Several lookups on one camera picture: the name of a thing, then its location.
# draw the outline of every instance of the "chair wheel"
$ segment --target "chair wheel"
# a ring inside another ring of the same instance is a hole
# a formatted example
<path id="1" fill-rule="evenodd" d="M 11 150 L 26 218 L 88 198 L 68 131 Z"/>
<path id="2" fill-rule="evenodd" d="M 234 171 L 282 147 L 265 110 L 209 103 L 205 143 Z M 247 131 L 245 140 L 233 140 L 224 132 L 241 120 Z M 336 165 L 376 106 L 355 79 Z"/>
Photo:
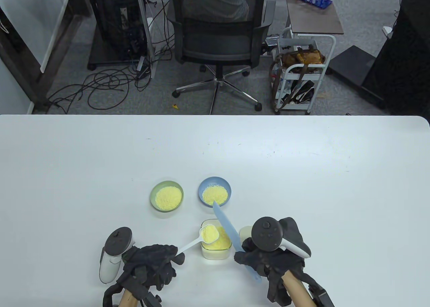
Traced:
<path id="1" fill-rule="evenodd" d="M 255 109 L 257 112 L 260 112 L 260 111 L 263 109 L 263 106 L 261 105 L 261 103 L 260 103 L 260 102 L 258 102 L 257 104 L 255 104 L 254 109 Z"/>

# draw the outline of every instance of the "wooden handle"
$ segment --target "wooden handle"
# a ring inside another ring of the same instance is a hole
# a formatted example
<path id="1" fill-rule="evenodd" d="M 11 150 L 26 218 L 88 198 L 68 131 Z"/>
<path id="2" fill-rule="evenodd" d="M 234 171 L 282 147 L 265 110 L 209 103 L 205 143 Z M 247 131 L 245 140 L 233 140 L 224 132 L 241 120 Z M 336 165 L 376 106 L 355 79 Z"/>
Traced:
<path id="1" fill-rule="evenodd" d="M 137 307 L 137 299 L 126 289 L 118 307 Z"/>
<path id="2" fill-rule="evenodd" d="M 316 304 L 313 302 L 303 283 L 293 276 L 291 271 L 288 270 L 285 272 L 282 276 L 282 280 L 284 281 L 284 287 L 290 295 L 295 307 L 316 307 Z"/>

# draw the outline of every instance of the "gray shirt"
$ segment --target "gray shirt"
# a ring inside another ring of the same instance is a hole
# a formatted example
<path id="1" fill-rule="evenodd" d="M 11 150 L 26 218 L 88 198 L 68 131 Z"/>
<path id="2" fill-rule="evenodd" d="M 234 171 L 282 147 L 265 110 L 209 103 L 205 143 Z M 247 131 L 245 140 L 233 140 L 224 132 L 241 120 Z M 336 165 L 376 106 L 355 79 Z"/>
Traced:
<path id="1" fill-rule="evenodd" d="M 209 22 L 246 21 L 249 6 L 246 0 L 183 0 L 184 18 Z"/>

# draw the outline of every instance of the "blue bowl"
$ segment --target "blue bowl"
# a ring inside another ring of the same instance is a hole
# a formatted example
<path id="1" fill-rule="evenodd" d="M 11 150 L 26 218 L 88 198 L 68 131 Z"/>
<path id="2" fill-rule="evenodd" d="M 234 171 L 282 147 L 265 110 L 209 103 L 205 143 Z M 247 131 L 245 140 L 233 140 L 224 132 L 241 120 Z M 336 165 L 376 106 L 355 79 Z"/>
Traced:
<path id="1" fill-rule="evenodd" d="M 225 188 L 225 190 L 227 190 L 227 194 L 228 194 L 227 200 L 224 203 L 222 203 L 220 206 L 227 204 L 231 196 L 231 187 L 230 187 L 230 184 L 224 178 L 221 178 L 221 177 L 209 177 L 201 182 L 198 192 L 199 192 L 199 198 L 202 201 L 202 203 L 208 207 L 212 207 L 212 205 L 206 204 L 205 201 L 203 201 L 203 192 L 205 191 L 206 188 L 210 186 L 222 186 Z"/>

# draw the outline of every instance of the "office chair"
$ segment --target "office chair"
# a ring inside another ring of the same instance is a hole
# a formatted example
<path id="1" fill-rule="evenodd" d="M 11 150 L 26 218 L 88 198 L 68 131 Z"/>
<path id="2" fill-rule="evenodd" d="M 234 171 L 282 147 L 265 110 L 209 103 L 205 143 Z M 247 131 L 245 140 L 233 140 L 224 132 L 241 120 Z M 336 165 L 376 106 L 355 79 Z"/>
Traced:
<path id="1" fill-rule="evenodd" d="M 275 4 L 276 1 L 267 1 L 262 23 L 264 0 L 170 0 L 167 19 L 175 30 L 176 60 L 181 64 L 202 64 L 201 72 L 208 69 L 214 75 L 213 79 L 178 87 L 172 96 L 178 98 L 183 91 L 213 82 L 215 93 L 210 114 L 222 85 L 249 98 L 255 103 L 255 110 L 261 111 L 259 101 L 226 78 L 238 73 L 248 76 L 249 69 L 260 62 L 261 43 L 272 24 Z M 223 66 L 234 65 L 247 67 L 223 73 Z"/>

